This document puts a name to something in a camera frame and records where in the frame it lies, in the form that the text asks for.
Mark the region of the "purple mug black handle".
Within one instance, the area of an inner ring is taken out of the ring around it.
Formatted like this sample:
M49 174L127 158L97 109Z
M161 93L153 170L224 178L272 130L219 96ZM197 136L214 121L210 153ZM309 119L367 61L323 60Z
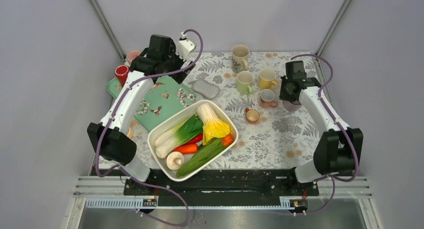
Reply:
M296 112L303 106L299 101L290 102L288 100L283 100L282 105L289 112Z

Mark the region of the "yellow mug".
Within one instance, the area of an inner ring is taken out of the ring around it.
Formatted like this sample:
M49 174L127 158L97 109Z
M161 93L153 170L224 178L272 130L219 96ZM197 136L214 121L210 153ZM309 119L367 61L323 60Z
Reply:
M279 83L276 81L276 72L271 68L264 68L259 72L258 87L260 90L276 90Z

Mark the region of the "terracotta pink mug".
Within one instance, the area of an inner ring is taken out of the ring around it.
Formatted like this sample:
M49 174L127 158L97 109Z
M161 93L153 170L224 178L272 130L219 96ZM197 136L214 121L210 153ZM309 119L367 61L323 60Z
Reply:
M260 106L264 109L267 108L276 108L278 106L278 102L275 100L276 95L270 89L264 89L260 92Z

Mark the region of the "light green mug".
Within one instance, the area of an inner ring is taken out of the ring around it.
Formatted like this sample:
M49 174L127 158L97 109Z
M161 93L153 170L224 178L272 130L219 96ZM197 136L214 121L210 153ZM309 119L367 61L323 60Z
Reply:
M241 94L250 95L253 93L254 76L249 71L241 71L237 75L236 89Z

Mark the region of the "small orange mug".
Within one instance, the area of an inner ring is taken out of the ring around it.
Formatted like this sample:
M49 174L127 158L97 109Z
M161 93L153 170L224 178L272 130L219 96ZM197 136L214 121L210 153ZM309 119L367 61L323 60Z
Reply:
M245 109L245 118L249 124L258 124L260 121L260 113L255 109Z

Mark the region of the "cream floral mug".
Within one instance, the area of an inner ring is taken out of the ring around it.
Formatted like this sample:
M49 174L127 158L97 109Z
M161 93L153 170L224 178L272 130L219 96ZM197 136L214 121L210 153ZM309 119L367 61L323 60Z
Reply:
M249 53L249 48L242 44L235 45L232 48L232 70L234 73L238 74L249 70Z

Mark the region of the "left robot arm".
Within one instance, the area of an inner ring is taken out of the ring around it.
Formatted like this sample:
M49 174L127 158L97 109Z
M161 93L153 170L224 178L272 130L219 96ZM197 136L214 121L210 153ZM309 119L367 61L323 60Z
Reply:
M187 37L189 29L177 41L153 34L149 46L132 60L129 73L118 97L98 123L91 122L87 134L95 152L94 168L98 177L107 176L114 169L136 181L136 188L144 195L152 193L155 181L150 168L137 156L137 145L128 136L130 124L140 102L154 86L157 78L177 75L181 83L195 66L196 60L185 65L196 43Z

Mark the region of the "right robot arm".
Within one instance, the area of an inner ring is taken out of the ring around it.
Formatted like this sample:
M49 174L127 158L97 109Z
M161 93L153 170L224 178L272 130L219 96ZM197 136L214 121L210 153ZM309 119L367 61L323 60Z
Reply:
M352 173L355 178L359 171L363 132L352 128L337 114L323 94L318 79L307 76L303 61L287 62L281 82L279 98L303 106L320 136L312 160L294 168L294 177L286 182L287 190L299 195L307 188L307 183L340 173Z

